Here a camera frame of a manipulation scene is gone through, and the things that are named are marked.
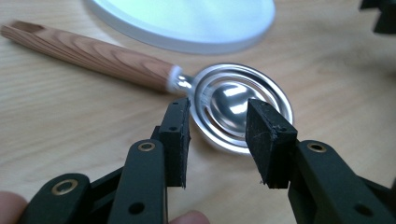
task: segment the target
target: shiny metal dish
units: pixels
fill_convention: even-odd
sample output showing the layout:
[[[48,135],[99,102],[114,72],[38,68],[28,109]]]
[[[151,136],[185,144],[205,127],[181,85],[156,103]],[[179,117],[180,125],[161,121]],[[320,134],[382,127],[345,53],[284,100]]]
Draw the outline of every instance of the shiny metal dish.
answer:
[[[201,71],[188,91],[191,115],[215,148],[250,155],[245,142],[248,99],[276,108],[291,124],[286,94],[265,74],[235,63],[215,64]]]

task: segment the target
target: human hand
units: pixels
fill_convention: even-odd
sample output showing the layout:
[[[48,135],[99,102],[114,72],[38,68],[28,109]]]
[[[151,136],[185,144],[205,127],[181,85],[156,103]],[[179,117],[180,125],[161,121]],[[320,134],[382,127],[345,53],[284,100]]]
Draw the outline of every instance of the human hand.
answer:
[[[0,224],[17,223],[27,202],[20,195],[0,191]],[[169,224],[209,224],[207,217],[197,211],[191,211],[177,217]]]

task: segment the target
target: wooden spoon handle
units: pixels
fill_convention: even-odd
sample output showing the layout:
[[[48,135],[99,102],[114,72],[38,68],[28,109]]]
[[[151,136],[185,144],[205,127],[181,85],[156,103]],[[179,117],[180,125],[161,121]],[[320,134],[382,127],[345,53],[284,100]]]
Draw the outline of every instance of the wooden spoon handle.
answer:
[[[171,79],[181,72],[177,65],[130,49],[25,21],[4,25],[1,35],[60,60],[157,91],[170,90]]]

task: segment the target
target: black clamp jaw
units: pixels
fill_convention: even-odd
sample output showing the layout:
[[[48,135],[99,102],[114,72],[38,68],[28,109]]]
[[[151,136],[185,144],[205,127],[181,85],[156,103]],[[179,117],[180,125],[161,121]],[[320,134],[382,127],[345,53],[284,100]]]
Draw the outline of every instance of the black clamp jaw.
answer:
[[[298,223],[396,223],[396,182],[387,189],[353,173],[335,150],[297,140],[271,105],[249,100],[247,146],[262,181],[287,189]]]
[[[190,101],[168,106],[150,139],[134,143],[125,165],[90,183],[66,174],[45,184],[19,223],[167,223],[167,187],[186,187]]]
[[[167,223],[166,188],[186,187],[189,107],[187,98],[170,104],[119,170],[92,183],[80,174],[49,181],[20,223]],[[396,223],[396,184],[388,189],[355,175],[324,143],[299,142],[271,105],[248,101],[246,141],[263,183],[289,188],[298,223]]]
[[[374,32],[385,35],[396,35],[396,1],[395,0],[362,0],[361,9],[378,8],[381,12]]]

